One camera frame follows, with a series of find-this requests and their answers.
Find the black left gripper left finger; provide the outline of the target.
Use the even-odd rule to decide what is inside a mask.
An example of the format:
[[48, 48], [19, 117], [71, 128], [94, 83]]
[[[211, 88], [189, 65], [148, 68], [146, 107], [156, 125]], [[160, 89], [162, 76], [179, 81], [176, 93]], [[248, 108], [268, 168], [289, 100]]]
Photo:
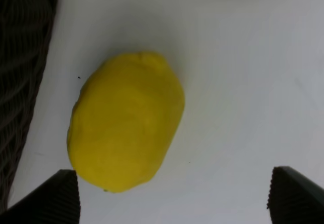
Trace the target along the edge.
[[61, 169], [1, 214], [1, 223], [79, 223], [80, 211], [76, 172]]

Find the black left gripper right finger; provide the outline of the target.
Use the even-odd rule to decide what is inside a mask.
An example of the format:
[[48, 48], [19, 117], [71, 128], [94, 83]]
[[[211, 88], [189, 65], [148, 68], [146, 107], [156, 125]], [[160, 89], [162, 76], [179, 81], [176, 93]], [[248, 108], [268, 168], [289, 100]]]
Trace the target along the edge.
[[289, 166], [275, 167], [267, 209], [275, 224], [323, 224], [323, 188]]

